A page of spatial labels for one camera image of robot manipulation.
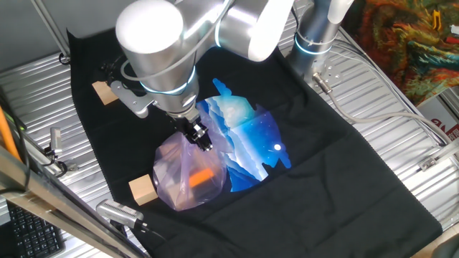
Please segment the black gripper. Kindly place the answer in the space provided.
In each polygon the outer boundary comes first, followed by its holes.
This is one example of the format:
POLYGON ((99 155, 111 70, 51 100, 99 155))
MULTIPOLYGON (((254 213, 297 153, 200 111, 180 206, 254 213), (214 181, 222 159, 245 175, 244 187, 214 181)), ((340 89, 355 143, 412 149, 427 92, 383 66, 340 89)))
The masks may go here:
POLYGON ((200 115, 191 120, 175 118, 176 129, 180 131, 191 144, 197 144, 202 151, 213 148, 212 141, 207 133, 208 128, 202 123, 200 115))

